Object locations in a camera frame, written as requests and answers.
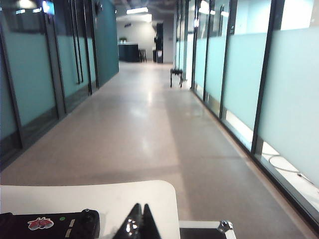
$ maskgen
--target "sticker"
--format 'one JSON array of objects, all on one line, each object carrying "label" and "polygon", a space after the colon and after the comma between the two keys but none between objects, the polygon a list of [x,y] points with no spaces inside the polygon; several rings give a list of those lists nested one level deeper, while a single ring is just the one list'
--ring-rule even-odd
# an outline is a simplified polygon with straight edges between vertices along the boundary
[{"label": "sticker", "polygon": [[29,223],[29,229],[31,231],[37,230],[38,228],[40,229],[47,229],[47,228],[51,228],[54,225],[54,222],[51,221],[50,218],[37,218],[34,221],[30,221]]}]

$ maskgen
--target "black controller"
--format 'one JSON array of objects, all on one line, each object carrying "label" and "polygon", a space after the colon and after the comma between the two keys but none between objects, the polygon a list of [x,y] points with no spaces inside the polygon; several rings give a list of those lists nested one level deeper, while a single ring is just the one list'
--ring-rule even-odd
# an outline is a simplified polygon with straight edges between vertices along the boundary
[{"label": "black controller", "polygon": [[0,214],[0,239],[96,239],[100,234],[99,213]]}]

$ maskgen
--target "metal latch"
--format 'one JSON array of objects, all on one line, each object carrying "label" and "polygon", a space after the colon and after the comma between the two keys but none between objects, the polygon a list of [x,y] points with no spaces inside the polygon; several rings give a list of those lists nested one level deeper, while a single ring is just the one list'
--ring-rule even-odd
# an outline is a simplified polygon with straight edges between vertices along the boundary
[{"label": "metal latch", "polygon": [[217,228],[219,232],[226,233],[228,230],[233,230],[233,224],[228,220],[221,220]]}]

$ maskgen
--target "reception counter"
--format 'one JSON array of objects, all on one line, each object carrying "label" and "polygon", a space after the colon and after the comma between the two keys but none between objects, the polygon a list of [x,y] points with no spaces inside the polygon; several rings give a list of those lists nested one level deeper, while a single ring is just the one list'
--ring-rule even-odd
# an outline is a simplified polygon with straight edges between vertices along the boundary
[{"label": "reception counter", "polygon": [[139,61],[139,45],[133,42],[118,43],[119,60],[127,62]]}]

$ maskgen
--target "glossy floor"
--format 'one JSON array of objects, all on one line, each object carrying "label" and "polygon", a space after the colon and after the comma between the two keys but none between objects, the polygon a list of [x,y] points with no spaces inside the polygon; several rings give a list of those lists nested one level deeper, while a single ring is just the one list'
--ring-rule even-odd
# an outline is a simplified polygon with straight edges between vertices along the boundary
[{"label": "glossy floor", "polygon": [[229,219],[239,239],[315,238],[171,65],[120,72],[1,174],[2,184],[82,185],[161,179],[180,220]]}]

